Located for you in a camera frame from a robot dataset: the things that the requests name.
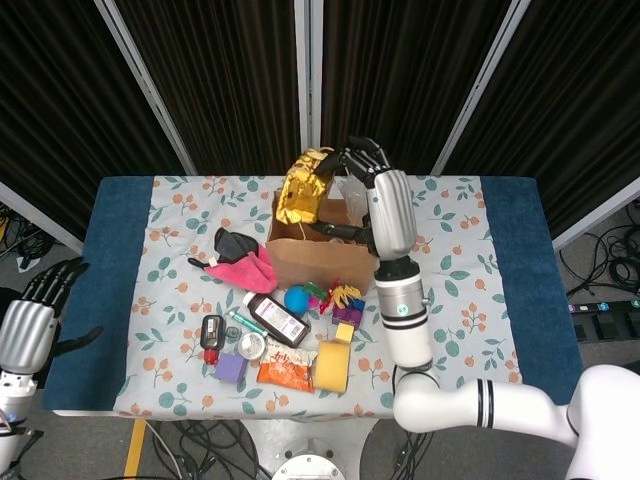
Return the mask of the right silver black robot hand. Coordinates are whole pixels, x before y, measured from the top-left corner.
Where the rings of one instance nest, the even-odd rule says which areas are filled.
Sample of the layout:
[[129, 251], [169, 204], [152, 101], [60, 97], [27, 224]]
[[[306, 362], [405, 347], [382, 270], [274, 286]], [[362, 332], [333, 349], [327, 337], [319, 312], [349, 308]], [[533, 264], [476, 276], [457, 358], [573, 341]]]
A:
[[351, 136], [347, 146], [330, 153], [314, 168], [327, 179], [339, 170], [352, 174], [366, 191], [367, 213], [361, 227], [317, 221], [315, 231], [367, 246], [381, 261], [396, 261], [411, 252], [417, 227], [407, 175], [390, 163], [384, 149], [369, 137]]

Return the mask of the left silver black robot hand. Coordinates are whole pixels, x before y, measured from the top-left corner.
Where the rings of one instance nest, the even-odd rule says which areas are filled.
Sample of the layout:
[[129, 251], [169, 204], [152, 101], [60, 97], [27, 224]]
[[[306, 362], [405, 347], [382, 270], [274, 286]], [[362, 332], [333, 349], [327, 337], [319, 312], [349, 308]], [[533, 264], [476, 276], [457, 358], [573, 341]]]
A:
[[40, 372], [51, 358], [88, 346], [104, 331], [59, 341], [59, 319], [76, 280], [89, 268], [82, 257], [60, 261], [32, 278], [1, 322], [1, 370], [16, 376]]

